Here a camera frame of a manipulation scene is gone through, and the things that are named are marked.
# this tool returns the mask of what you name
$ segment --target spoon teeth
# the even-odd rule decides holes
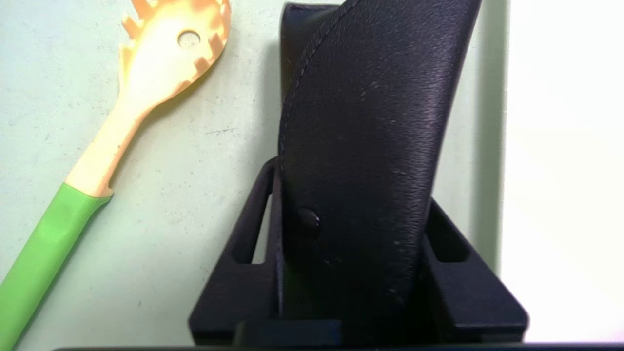
[[[130,39],[136,39],[139,36],[142,22],[143,20],[139,19],[139,23],[136,23],[128,14],[124,14],[124,18],[121,20],[121,24],[128,33]]]
[[[157,1],[149,2],[148,0],[132,0],[132,5],[139,15],[139,19],[149,18],[154,13],[154,7]]]
[[[219,37],[217,33],[213,34],[212,37],[208,40],[208,45],[210,46],[210,50],[213,53],[219,53],[223,51],[223,41]]]

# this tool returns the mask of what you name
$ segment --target leather sheath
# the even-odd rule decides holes
[[[442,138],[479,0],[285,7],[283,315],[349,344],[404,332]]]

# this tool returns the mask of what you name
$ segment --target stitching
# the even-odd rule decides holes
[[[308,55],[308,57],[306,58],[306,63],[303,65],[303,68],[301,69],[301,73],[299,74],[299,77],[297,77],[297,80],[295,81],[295,89],[293,91],[293,94],[291,96],[290,99],[288,99],[288,108],[286,110],[286,114],[284,115],[284,130],[281,133],[281,137],[280,137],[280,151],[282,154],[282,157],[280,157],[281,162],[280,162],[280,172],[284,171],[284,150],[285,150],[285,139],[286,139],[286,131],[288,130],[288,118],[290,117],[290,112],[294,106],[294,101],[295,101],[295,97],[297,96],[297,92],[299,91],[299,85],[301,83],[301,78],[303,78],[303,75],[306,72],[306,69],[308,68],[308,65],[310,64],[310,62],[312,61],[312,58],[314,57],[314,54],[316,53],[316,50],[321,46],[321,44],[323,43],[323,41],[329,36],[329,34],[333,31],[333,29],[338,25],[338,23],[340,22],[340,20],[342,20],[343,17],[345,17],[347,15],[347,13],[349,13],[351,10],[353,10],[359,3],[361,3],[362,0],[355,0],[351,3],[351,5],[349,5],[349,7],[347,7],[346,9],[344,9],[343,13],[340,14],[340,16],[338,16],[338,18],[336,18],[334,20],[334,22],[332,22],[332,24],[329,26],[329,28],[327,28],[327,31],[325,31],[325,33],[317,40],[316,44],[314,45],[314,48],[312,49],[312,51],[310,52],[310,54]]]

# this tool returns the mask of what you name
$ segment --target white wall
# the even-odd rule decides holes
[[[528,341],[624,341],[623,13],[511,3],[500,273]]]

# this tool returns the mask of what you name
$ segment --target orange spoon head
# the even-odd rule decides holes
[[[132,4],[139,20],[122,21],[130,42],[120,48],[120,91],[149,109],[208,71],[228,41],[232,9],[228,0]]]

